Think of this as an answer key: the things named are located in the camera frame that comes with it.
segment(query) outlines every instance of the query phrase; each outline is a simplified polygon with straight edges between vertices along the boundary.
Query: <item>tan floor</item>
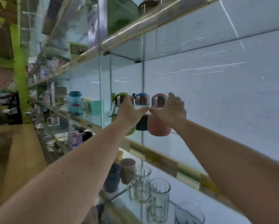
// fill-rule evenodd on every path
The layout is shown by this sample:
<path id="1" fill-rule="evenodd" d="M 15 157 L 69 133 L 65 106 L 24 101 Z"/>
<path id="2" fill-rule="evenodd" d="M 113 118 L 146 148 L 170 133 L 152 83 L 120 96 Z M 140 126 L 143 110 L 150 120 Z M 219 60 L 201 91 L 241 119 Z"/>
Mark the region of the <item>tan floor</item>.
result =
<path id="1" fill-rule="evenodd" d="M 0 206 L 46 166 L 32 124 L 0 126 Z"/>

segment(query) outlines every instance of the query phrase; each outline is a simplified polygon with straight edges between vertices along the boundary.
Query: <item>ceiling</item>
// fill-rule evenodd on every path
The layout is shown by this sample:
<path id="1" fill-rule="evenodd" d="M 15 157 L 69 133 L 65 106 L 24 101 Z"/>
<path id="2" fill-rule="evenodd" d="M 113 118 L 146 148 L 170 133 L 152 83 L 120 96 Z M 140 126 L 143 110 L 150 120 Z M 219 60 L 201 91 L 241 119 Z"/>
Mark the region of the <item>ceiling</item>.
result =
<path id="1" fill-rule="evenodd" d="M 0 0 L 0 57 L 13 58 L 10 24 L 17 23 L 16 0 Z"/>

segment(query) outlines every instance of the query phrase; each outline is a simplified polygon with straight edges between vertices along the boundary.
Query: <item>person's left arm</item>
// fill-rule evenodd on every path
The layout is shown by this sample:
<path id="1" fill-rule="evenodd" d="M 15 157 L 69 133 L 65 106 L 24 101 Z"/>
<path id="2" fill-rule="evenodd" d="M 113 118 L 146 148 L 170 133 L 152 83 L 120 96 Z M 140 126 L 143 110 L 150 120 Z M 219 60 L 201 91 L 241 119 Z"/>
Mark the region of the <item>person's left arm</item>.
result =
<path id="1" fill-rule="evenodd" d="M 0 207 L 0 224 L 80 224 L 108 175 L 126 133 L 148 108 L 135 110 L 132 97 L 116 120 L 63 156 Z"/>

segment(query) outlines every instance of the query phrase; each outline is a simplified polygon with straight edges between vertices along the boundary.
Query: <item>pink bottle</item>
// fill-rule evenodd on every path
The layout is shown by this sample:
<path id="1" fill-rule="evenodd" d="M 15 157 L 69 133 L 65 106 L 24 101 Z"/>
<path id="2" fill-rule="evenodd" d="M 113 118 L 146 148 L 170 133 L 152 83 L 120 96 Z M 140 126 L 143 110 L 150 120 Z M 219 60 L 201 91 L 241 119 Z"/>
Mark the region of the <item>pink bottle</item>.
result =
<path id="1" fill-rule="evenodd" d="M 163 108 L 165 102 L 167 101 L 167 95 L 163 93 L 158 93 L 152 97 L 152 106 L 155 108 Z M 172 128 L 167 124 L 162 122 L 156 116 L 148 116 L 148 131 L 150 134 L 157 137 L 168 136 L 171 133 Z"/>

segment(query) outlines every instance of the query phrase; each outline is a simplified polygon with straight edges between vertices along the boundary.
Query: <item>person's left hand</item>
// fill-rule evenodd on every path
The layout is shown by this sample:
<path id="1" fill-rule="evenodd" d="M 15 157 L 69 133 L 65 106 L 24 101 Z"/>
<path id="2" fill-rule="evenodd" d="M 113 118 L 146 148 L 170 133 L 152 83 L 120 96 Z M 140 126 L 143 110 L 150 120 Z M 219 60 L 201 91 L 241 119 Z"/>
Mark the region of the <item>person's left hand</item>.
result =
<path id="1" fill-rule="evenodd" d="M 131 130 L 134 126 L 136 126 L 141 117 L 149 110 L 148 107 L 135 109 L 132 105 L 133 100 L 133 96 L 125 97 L 124 102 L 118 109 L 118 115 L 115 120 L 126 126 L 128 130 Z"/>

